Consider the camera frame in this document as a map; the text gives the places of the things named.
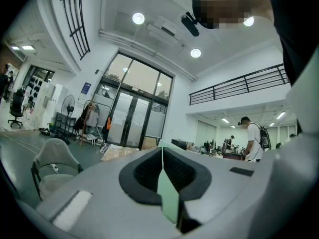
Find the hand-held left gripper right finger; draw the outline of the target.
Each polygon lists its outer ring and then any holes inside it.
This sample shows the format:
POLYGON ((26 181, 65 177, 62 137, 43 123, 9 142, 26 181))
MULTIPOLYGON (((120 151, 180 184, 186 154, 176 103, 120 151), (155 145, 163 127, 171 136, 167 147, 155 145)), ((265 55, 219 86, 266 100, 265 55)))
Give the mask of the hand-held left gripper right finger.
POLYGON ((317 137, 300 134, 258 163, 204 158, 168 150, 169 157, 211 175, 198 199, 182 200, 172 239, 304 237, 302 213, 317 183, 317 137))

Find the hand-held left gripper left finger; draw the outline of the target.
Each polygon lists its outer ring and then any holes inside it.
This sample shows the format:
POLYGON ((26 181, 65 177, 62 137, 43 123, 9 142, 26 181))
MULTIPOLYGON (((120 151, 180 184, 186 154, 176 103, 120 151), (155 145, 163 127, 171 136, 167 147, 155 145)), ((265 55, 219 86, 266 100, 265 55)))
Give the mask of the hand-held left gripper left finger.
POLYGON ((173 239, 179 236, 161 207, 137 203, 122 189, 120 171, 151 151, 103 161, 75 176, 37 206, 55 228, 77 239, 173 239))

